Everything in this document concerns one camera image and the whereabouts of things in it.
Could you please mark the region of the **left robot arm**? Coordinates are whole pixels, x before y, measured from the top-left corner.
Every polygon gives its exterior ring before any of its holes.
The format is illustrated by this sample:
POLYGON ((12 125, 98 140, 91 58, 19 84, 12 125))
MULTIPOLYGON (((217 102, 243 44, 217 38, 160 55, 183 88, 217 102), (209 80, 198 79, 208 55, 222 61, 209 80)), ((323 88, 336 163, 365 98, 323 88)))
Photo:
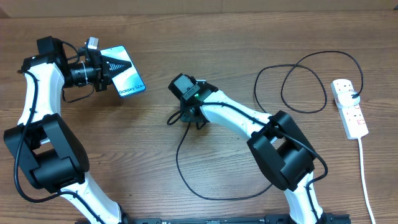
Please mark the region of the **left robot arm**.
POLYGON ((14 128, 4 132, 4 142, 14 157, 14 184, 22 191, 19 175, 48 199, 62 197, 88 223, 131 223, 128 213, 111 200, 90 174, 85 148, 61 117, 65 90, 90 86, 105 91, 113 85, 125 97, 145 90, 145 84, 122 45, 99 49, 90 37, 72 57, 67 43, 48 36, 37 41, 38 53, 23 61, 26 79, 24 110, 14 128))

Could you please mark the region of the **Samsung Galaxy smartphone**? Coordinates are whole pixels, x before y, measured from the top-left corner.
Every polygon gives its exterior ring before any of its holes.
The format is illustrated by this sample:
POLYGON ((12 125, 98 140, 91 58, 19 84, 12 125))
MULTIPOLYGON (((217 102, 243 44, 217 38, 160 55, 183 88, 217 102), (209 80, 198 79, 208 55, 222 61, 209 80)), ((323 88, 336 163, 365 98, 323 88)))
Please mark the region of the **Samsung Galaxy smartphone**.
POLYGON ((125 70, 114 78, 110 78, 120 97, 134 95, 146 90, 146 86, 124 46, 120 45, 103 49, 100 53, 102 56, 127 60, 132 64, 131 68, 125 70))

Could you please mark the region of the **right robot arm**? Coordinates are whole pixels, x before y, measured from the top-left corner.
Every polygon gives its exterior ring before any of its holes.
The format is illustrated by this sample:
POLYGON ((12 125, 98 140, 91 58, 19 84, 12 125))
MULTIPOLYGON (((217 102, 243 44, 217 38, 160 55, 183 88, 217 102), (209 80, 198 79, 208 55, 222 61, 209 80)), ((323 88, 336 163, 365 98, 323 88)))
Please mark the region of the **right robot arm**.
POLYGON ((324 160, 289 114, 252 110, 207 81, 182 73, 170 82, 168 89, 180 102, 176 117, 188 116, 197 123, 222 125, 247 142, 262 174, 284 192, 294 223, 323 223, 323 209, 313 189, 318 181, 313 176, 313 162, 324 160))

